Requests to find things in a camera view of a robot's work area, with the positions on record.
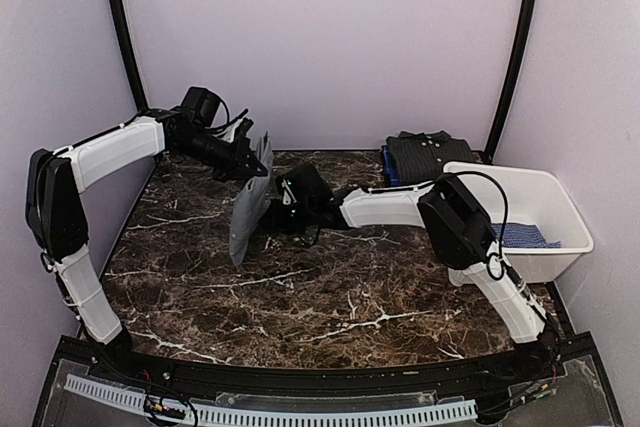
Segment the grey long sleeve shirt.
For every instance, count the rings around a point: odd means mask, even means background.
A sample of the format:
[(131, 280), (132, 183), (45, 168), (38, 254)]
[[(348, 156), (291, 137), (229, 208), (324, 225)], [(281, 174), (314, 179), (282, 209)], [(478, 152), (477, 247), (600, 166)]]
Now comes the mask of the grey long sleeve shirt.
[(270, 204), (267, 194), (272, 183), (274, 155), (268, 132), (258, 140), (256, 154), (267, 169), (267, 175), (247, 181), (236, 196), (229, 231), (229, 255), (234, 266), (242, 264), (250, 237)]

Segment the blue plaid shirt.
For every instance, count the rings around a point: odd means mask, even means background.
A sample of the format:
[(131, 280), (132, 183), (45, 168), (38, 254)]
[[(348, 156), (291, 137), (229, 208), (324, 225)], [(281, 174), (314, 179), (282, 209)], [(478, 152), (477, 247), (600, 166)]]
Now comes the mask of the blue plaid shirt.
[(401, 179), (393, 156), (391, 155), (388, 146), (383, 145), (381, 147), (381, 162), (382, 171), (385, 178), (386, 185), (389, 187), (399, 187), (402, 185)]

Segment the black striped shirt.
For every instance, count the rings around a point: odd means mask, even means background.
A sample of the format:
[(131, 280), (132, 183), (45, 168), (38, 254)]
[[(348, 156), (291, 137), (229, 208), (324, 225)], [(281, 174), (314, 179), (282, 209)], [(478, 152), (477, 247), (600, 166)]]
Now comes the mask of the black striped shirt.
[(448, 162), (476, 161), (466, 140), (454, 138), (444, 130), (416, 134), (401, 131), (387, 137), (384, 145), (393, 156), (401, 186), (437, 178)]

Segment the white plastic bin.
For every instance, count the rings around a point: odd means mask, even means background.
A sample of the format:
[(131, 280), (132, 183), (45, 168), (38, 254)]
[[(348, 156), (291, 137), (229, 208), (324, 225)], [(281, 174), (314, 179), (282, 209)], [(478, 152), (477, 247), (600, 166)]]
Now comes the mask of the white plastic bin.
[(504, 248), (509, 262), (528, 283), (556, 280), (580, 256), (593, 251), (594, 241), (571, 198), (552, 174), (532, 169), (449, 162), (447, 173), (460, 178), (494, 223), (536, 225), (549, 242), (561, 248)]

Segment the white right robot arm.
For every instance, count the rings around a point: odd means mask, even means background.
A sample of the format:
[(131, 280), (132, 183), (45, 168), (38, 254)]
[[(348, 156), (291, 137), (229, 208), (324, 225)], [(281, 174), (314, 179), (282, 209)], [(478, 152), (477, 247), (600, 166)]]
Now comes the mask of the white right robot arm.
[(317, 172), (290, 172), (277, 180), (278, 196), (259, 224), (289, 235), (317, 230), (349, 230), (377, 225), (424, 229), (438, 262), (470, 280), (508, 328), (512, 341), (525, 346), (510, 360), (521, 381), (534, 379), (549, 363), (555, 330), (544, 308), (508, 261), (504, 234), (458, 173), (423, 184), (332, 192)]

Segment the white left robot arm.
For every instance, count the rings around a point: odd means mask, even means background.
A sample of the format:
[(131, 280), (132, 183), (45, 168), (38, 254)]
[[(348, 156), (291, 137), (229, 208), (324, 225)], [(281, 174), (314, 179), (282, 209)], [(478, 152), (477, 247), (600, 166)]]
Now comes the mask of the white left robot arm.
[(223, 127), (214, 128), (211, 122), (211, 114), (197, 109), (149, 109), (76, 144), (39, 149), (30, 158), (25, 217), (42, 265), (54, 275), (86, 336), (108, 347), (101, 364), (120, 383), (134, 382), (141, 362), (120, 345), (128, 343), (130, 335), (93, 266), (82, 196), (104, 178), (166, 151), (212, 168), (219, 182), (269, 174), (267, 162), (250, 145), (247, 133), (253, 123), (245, 113)]

